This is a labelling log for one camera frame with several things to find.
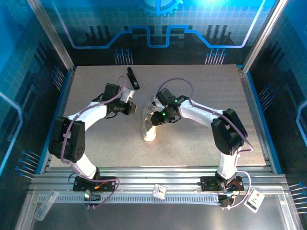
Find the black marker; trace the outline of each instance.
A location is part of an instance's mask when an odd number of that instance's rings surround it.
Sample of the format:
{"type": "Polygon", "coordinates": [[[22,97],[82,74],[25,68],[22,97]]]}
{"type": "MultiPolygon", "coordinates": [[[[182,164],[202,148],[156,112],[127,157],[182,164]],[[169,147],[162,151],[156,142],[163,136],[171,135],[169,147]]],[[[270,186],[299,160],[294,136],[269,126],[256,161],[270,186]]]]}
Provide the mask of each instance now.
{"type": "Polygon", "coordinates": [[[140,89],[140,86],[139,86],[138,82],[136,81],[136,78],[134,76],[132,69],[130,67],[128,67],[127,70],[128,70],[127,76],[129,78],[134,90],[140,89]]]}

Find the glass enclosure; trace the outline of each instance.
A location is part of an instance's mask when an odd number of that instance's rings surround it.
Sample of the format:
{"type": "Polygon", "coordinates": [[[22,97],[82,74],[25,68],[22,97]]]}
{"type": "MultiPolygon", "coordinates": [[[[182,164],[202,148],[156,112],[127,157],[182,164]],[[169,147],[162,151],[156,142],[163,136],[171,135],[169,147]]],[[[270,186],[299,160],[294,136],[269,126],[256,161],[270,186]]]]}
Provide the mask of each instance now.
{"type": "Polygon", "coordinates": [[[67,70],[26,1],[0,1],[0,28],[0,220],[13,229],[67,70]]]}
{"type": "Polygon", "coordinates": [[[288,2],[250,69],[289,184],[307,183],[306,10],[307,2],[288,2]]]}
{"type": "Polygon", "coordinates": [[[76,66],[242,65],[275,0],[42,3],[76,66]]]}

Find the gear logo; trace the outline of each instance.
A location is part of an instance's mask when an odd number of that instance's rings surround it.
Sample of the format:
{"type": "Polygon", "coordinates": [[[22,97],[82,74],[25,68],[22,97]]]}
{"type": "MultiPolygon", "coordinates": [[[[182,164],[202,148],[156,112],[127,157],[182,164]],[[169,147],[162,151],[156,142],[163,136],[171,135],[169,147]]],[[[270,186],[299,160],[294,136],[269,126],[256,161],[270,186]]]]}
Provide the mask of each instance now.
{"type": "Polygon", "coordinates": [[[144,13],[149,13],[150,16],[161,15],[166,16],[167,13],[173,13],[178,10],[178,5],[183,3],[183,0],[136,0],[140,10],[144,13]]]}

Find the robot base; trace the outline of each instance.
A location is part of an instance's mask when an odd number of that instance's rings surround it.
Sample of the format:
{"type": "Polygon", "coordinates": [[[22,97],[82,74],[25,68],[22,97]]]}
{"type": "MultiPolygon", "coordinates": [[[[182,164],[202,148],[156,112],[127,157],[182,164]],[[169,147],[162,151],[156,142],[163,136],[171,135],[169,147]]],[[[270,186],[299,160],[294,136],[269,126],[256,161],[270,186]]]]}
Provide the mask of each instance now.
{"type": "MultiPolygon", "coordinates": [[[[102,176],[100,180],[116,179],[114,176],[102,176]]],[[[95,192],[113,192],[115,190],[116,183],[114,181],[101,183],[93,183],[79,176],[76,176],[75,182],[73,183],[73,191],[85,192],[87,189],[95,192]]]]}
{"type": "Polygon", "coordinates": [[[230,183],[227,188],[223,188],[223,186],[218,183],[215,176],[202,176],[201,182],[198,182],[197,185],[201,186],[202,192],[234,192],[234,191],[244,191],[242,177],[237,176],[235,177],[230,183]]]}

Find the gray work surface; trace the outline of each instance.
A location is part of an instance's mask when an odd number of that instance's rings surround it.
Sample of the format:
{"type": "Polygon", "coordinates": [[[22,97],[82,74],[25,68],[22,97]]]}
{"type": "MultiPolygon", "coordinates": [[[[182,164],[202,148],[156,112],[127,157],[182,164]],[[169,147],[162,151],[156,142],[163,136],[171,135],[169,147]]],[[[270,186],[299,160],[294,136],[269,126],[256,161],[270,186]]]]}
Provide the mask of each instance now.
{"type": "Polygon", "coordinates": [[[222,210],[189,204],[53,204],[32,230],[285,230],[277,195],[266,195],[257,213],[245,205],[222,210]]]}
{"type": "MultiPolygon", "coordinates": [[[[128,66],[78,67],[71,86],[65,116],[85,108],[92,99],[104,92],[106,83],[118,83],[119,76],[127,79],[128,66]]],[[[205,106],[226,110],[232,108],[248,132],[253,152],[242,153],[239,165],[264,165],[264,157],[245,98],[236,65],[153,65],[131,66],[140,89],[133,96],[136,113],[118,114],[101,119],[86,132],[85,153],[96,166],[216,166],[220,153],[212,131],[183,118],[175,124],[159,126],[157,137],[146,142],[141,137],[141,117],[144,105],[156,94],[159,86],[170,78],[185,78],[194,86],[193,100],[205,106]]],[[[175,96],[190,94],[190,86],[172,81],[166,87],[175,96]]],[[[53,157],[51,165],[65,166],[53,157]]]]}

